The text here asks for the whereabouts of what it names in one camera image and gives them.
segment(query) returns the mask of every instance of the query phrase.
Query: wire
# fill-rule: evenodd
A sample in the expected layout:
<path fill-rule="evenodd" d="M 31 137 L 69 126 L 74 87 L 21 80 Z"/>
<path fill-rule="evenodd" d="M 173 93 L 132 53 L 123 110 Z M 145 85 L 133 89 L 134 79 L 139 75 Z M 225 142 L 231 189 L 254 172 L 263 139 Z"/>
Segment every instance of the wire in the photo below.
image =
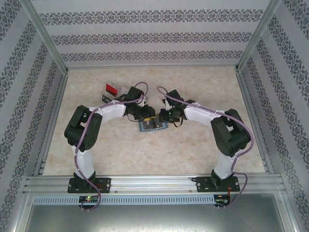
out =
<path fill-rule="evenodd" d="M 182 118 L 182 121 L 181 121 L 181 123 L 180 123 L 180 125 L 179 126 L 176 126 L 176 123 L 175 122 L 173 122 L 173 124 L 174 124 L 174 126 L 177 128 L 177 127 L 180 127 L 182 124 L 183 124 L 183 118 Z"/>
<path fill-rule="evenodd" d="M 85 135 L 86 135 L 87 128 L 88 128 L 88 126 L 89 126 L 89 122 L 90 122 L 90 120 L 91 120 L 93 114 L 94 114 L 96 111 L 98 111 L 99 109 L 102 109 L 102 108 L 104 108 L 104 107 L 106 107 L 106 106 L 109 106 L 109 105 L 126 104 L 126 103 L 134 103 L 134 102 L 138 102 L 140 99 L 143 99 L 143 98 L 147 95 L 149 87 L 148 87 L 148 84 L 147 84 L 146 82 L 144 82 L 144 81 L 138 82 L 138 83 L 135 85 L 135 87 L 138 86 L 138 85 L 140 85 L 140 84 L 145 84 L 145 85 L 146 85 L 146 91 L 145 91 L 144 95 L 142 95 L 142 96 L 140 96 L 139 98 L 137 98 L 137 99 L 135 99 L 135 100 L 132 100 L 132 101 L 127 101 L 127 102 L 126 102 L 126 101 L 110 102 L 110 103 L 101 105 L 101 106 L 95 108 L 95 109 L 91 112 L 91 114 L 90 114 L 90 116 L 89 116 L 89 118 L 88 118 L 88 120 L 87 120 L 87 122 L 86 122 L 86 124 L 85 124 L 85 128 L 84 128 L 84 130 L 83 130 L 82 136 L 81 136 L 81 138 L 80 138 L 80 140 L 79 140 L 79 142 L 78 142 L 78 144 L 77 144 L 77 146 L 76 146 L 76 149 L 75 149 L 74 163 L 75 163 L 75 166 L 76 166 L 77 171 L 78 171 L 79 174 L 82 176 L 82 178 L 83 178 L 88 184 L 90 184 L 90 185 L 98 192 L 98 198 L 99 198 L 99 199 L 98 199 L 97 204 L 94 205 L 94 206 L 93 206 L 92 208 L 90 208 L 90 209 L 84 209 L 84 208 L 83 208 L 83 204 L 84 204 L 85 202 L 82 202 L 82 204 L 81 204 L 81 209 L 82 209 L 82 211 L 87 211 L 87 212 L 89 212 L 89 211 L 91 211 L 91 210 L 94 210 L 95 208 L 98 207 L 98 205 L 99 205 L 100 202 L 101 202 L 101 192 L 100 192 L 100 190 L 99 190 L 99 189 L 97 188 L 97 186 L 95 186 L 91 181 L 89 181 L 88 178 L 82 173 L 82 171 L 81 171 L 81 169 L 80 169 L 80 167 L 78 166 L 78 163 L 77 163 L 78 150 L 79 150 L 79 148 L 80 148 L 82 142 L 84 141 L 84 137 L 85 137 Z"/>
<path fill-rule="evenodd" d="M 232 163 L 232 166 L 231 166 L 231 171 L 232 171 L 233 173 L 235 173 L 235 174 L 244 175 L 245 178 L 246 178 L 246 181 L 245 181 L 245 184 L 243 185 L 242 189 L 240 190 L 239 194 L 237 195 L 237 197 L 236 197 L 227 207 L 231 206 L 231 205 L 232 205 L 235 201 L 237 201 L 237 199 L 241 196 L 242 192 L 245 190 L 245 188 L 246 188 L 246 186 L 247 186 L 247 183 L 248 183 L 248 176 L 247 176 L 245 173 L 238 173 L 238 172 L 235 172 L 235 171 L 234 171 L 234 167 L 235 167 L 235 164 L 236 164 L 236 162 L 237 162 L 237 160 L 238 160 L 238 158 L 239 158 L 240 156 L 243 156 L 243 155 L 247 154 L 249 151 L 252 150 L 253 145 L 254 145 L 254 135 L 253 135 L 253 133 L 251 132 L 251 130 L 249 129 L 249 127 L 247 127 L 242 121 L 238 120 L 237 118 L 235 118 L 235 117 L 233 117 L 233 116 L 230 116 L 230 115 L 221 113 L 221 112 L 219 112 L 219 111 L 217 111 L 217 110 L 213 110 L 213 109 L 211 109 L 211 108 L 208 108 L 208 107 L 205 107 L 205 106 L 202 106 L 202 105 L 196 105 L 196 104 L 192 104 L 192 103 L 187 103 L 187 102 L 181 101 L 181 100 L 179 100 L 179 99 L 173 98 L 173 97 L 167 95 L 167 93 L 168 93 L 167 89 L 164 88 L 164 87 L 162 87 L 162 86 L 157 86 L 156 89 L 158 90 L 159 93 L 161 93 L 161 94 L 162 94 L 163 96 L 165 96 L 166 98 L 170 98 L 170 99 L 172 99 L 172 100 L 174 100 L 174 101 L 176 101 L 176 102 L 180 102 L 180 103 L 182 103 L 182 104 L 186 104 L 186 105 L 189 105 L 189 106 L 192 106 L 192 107 L 195 107 L 195 108 L 203 109 L 203 110 L 205 110 L 205 111 L 207 111 L 207 112 L 210 112 L 210 113 L 214 113 L 214 114 L 218 114 L 218 115 L 227 117 L 227 118 L 229 118 L 229 119 L 231 119 L 231 120 L 233 120 L 233 121 L 239 123 L 239 124 L 248 132 L 248 134 L 249 134 L 249 136 L 250 136 L 250 138 L 251 138 L 251 144 L 250 144 L 250 146 L 249 146 L 249 148 L 248 148 L 247 150 L 245 150 L 245 151 L 239 153 L 239 154 L 235 157 L 235 159 L 234 159 L 234 161 L 233 161 L 233 163 Z"/>
<path fill-rule="evenodd" d="M 131 120 L 130 118 L 129 118 L 129 115 L 127 115 L 127 118 L 129 119 L 129 121 L 131 121 L 131 122 L 139 122 L 139 121 L 134 121 L 134 120 Z"/>

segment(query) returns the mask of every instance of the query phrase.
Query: wall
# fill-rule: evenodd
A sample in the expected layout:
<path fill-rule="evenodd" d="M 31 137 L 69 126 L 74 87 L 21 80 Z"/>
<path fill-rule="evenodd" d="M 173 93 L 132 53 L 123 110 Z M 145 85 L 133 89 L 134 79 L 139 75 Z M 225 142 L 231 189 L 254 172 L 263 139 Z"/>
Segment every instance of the wall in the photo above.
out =
<path fill-rule="evenodd" d="M 17 0 L 0 0 L 0 232 L 33 174 L 62 74 Z"/>
<path fill-rule="evenodd" d="M 284 0 L 242 70 L 272 165 L 309 231 L 309 1 Z"/>
<path fill-rule="evenodd" d="M 269 0 L 35 0 L 66 65 L 237 64 Z"/>

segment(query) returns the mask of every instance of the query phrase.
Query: marble floor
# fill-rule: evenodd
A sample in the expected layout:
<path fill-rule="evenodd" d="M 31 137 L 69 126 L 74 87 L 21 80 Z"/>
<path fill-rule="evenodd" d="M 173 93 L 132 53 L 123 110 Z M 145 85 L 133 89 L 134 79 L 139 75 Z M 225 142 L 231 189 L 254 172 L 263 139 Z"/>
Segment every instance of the marble floor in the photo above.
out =
<path fill-rule="evenodd" d="M 44 175 L 72 175 L 73 152 L 64 130 L 78 105 L 99 106 L 107 80 L 130 88 L 139 81 L 150 87 L 148 104 L 156 112 L 164 108 L 158 85 L 177 89 L 186 100 L 218 110 L 236 109 L 250 126 L 249 117 L 233 67 L 164 67 L 93 69 L 70 71 L 56 128 L 51 142 Z M 219 150 L 211 128 L 184 121 L 179 128 L 140 132 L 138 123 L 127 117 L 102 124 L 93 149 L 97 174 L 194 174 L 210 173 L 218 160 Z M 235 166 L 238 172 L 264 172 L 257 146 L 242 156 Z"/>

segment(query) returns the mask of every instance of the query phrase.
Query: enclosure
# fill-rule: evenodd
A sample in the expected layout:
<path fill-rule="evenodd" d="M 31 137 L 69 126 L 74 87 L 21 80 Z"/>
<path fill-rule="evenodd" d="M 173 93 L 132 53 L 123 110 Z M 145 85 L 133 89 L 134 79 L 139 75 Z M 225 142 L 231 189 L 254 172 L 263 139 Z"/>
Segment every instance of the enclosure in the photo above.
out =
<path fill-rule="evenodd" d="M 0 5 L 0 231 L 309 231 L 308 0 Z M 218 162 L 211 128 L 140 132 L 120 117 L 92 149 L 109 193 L 82 212 L 87 194 L 68 193 L 76 167 L 64 130 L 79 105 L 102 105 L 106 81 L 147 82 L 157 113 L 157 86 L 236 109 L 255 137 L 235 166 L 248 176 L 246 186 L 235 175 L 238 202 L 218 210 L 192 181 Z"/>

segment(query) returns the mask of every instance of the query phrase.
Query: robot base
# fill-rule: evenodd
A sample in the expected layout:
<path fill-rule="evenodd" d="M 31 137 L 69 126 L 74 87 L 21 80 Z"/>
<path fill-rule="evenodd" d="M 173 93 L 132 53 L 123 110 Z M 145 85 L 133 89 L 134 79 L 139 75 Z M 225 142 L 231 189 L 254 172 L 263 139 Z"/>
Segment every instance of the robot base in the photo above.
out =
<path fill-rule="evenodd" d="M 89 180 L 98 187 L 101 193 L 110 193 L 110 178 L 96 178 L 96 172 L 94 172 Z M 88 182 L 74 173 L 74 178 L 71 178 L 69 181 L 68 193 L 97 193 L 97 191 Z"/>
<path fill-rule="evenodd" d="M 236 176 L 230 176 L 227 179 L 220 180 L 218 186 L 213 184 L 213 174 L 210 176 L 199 176 L 191 180 L 197 184 L 197 192 L 239 192 L 239 182 Z"/>

